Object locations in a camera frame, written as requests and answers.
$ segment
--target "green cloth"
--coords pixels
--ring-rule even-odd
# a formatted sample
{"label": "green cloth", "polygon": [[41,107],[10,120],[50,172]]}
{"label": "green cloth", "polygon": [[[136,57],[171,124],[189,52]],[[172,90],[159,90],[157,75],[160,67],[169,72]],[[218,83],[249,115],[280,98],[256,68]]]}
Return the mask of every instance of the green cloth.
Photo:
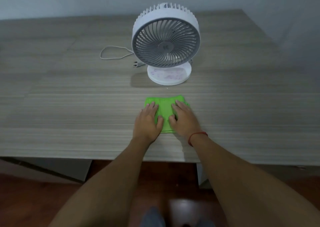
{"label": "green cloth", "polygon": [[179,100],[189,106],[189,104],[184,100],[184,97],[182,95],[178,95],[171,98],[149,97],[149,98],[146,98],[146,101],[144,102],[144,106],[146,106],[146,104],[151,104],[153,101],[155,102],[155,104],[159,105],[158,111],[156,112],[156,115],[155,115],[155,123],[158,122],[158,116],[162,116],[163,119],[165,120],[163,123],[163,128],[161,133],[175,132],[170,126],[169,116],[174,114],[177,117],[176,112],[172,109],[172,106],[171,106],[171,104],[176,103],[175,102],[176,100]]}

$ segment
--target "desk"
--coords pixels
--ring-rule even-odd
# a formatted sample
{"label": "desk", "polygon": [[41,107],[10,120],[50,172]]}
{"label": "desk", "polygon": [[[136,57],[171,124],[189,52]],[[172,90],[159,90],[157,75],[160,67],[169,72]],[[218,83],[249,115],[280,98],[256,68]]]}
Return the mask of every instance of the desk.
{"label": "desk", "polygon": [[[257,164],[320,165],[319,89],[240,10],[196,13],[190,78],[153,83],[130,48],[136,16],[0,22],[0,156],[114,159],[146,97],[183,95],[209,136]],[[125,50],[109,50],[121,55]],[[174,134],[146,161],[199,162]]]}

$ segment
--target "red string bracelet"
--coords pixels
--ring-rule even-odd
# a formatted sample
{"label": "red string bracelet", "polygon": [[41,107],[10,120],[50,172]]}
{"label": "red string bracelet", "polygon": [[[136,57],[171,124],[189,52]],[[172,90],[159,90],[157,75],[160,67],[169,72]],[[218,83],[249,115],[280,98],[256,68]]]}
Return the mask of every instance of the red string bracelet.
{"label": "red string bracelet", "polygon": [[192,133],[192,134],[190,135],[190,137],[189,137],[189,140],[188,140],[188,144],[189,144],[191,147],[193,147],[193,146],[192,146],[192,144],[191,144],[191,142],[190,142],[190,139],[191,139],[192,135],[194,135],[194,134],[204,134],[204,135],[207,135],[207,136],[208,136],[208,134],[207,134],[206,132],[195,132],[195,133]]}

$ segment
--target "person's left hand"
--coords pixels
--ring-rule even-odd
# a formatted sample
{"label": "person's left hand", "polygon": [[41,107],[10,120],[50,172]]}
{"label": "person's left hand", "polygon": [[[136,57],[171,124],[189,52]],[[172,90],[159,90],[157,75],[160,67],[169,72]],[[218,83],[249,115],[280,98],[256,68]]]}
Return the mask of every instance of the person's left hand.
{"label": "person's left hand", "polygon": [[152,143],[157,139],[163,127],[163,118],[158,116],[158,123],[154,123],[154,116],[159,108],[159,105],[146,104],[146,107],[140,111],[134,122],[133,138],[142,138]]}

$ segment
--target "fan grille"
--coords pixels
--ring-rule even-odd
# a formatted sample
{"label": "fan grille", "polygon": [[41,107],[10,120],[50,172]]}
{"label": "fan grille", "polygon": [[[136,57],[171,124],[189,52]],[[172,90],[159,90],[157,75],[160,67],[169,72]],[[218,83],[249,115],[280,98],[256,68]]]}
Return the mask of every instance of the fan grille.
{"label": "fan grille", "polygon": [[200,35],[190,23],[180,19],[153,20],[133,38],[133,51],[143,63],[153,67],[175,67],[189,61],[198,51]]}

